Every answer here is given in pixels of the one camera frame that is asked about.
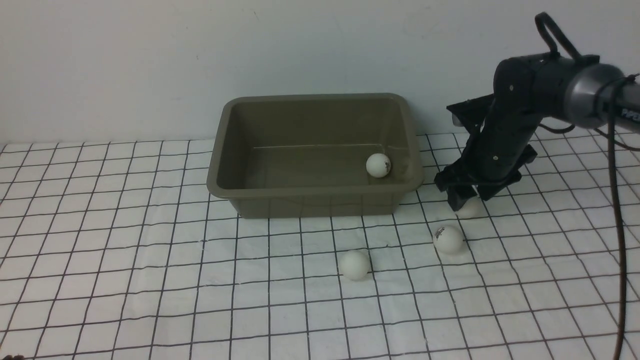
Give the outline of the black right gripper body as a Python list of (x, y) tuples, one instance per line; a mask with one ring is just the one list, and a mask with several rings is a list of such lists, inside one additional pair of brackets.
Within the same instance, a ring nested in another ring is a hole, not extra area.
[(522, 178), (521, 167), (538, 153), (530, 145), (538, 128), (537, 114), (489, 114), (482, 130), (470, 135), (461, 157), (435, 175), (441, 192), (450, 186), (473, 186), (483, 201)]

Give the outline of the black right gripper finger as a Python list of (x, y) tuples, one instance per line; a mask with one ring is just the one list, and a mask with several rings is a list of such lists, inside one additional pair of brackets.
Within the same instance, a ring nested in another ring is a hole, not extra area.
[(450, 186), (446, 189), (447, 202), (453, 212), (458, 212), (467, 201), (476, 197), (473, 186)]

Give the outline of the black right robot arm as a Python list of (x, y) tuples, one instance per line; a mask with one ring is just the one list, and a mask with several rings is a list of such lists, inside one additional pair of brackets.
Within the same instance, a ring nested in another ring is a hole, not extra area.
[(537, 157), (530, 140), (547, 117), (588, 130), (614, 117), (638, 133), (639, 85), (598, 55), (524, 55), (498, 64), (492, 94), (447, 109), (470, 135), (461, 157), (434, 178), (456, 212), (521, 180), (521, 167)]

